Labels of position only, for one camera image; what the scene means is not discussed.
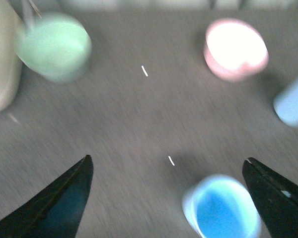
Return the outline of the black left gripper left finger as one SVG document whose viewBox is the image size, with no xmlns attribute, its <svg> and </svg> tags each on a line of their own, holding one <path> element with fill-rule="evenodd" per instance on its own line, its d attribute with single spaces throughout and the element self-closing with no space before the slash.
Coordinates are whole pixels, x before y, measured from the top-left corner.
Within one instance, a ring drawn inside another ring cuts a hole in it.
<svg viewBox="0 0 298 238">
<path fill-rule="evenodd" d="M 86 155 L 24 205 L 0 220 L 0 238 L 74 238 L 93 178 Z"/>
</svg>

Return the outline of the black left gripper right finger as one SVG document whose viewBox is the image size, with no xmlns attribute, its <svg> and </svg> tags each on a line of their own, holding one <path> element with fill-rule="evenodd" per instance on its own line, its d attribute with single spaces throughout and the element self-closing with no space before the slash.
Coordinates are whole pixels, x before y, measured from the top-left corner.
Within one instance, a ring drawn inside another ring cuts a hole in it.
<svg viewBox="0 0 298 238">
<path fill-rule="evenodd" d="M 298 185 L 252 157 L 242 175 L 271 237 L 298 238 Z"/>
</svg>

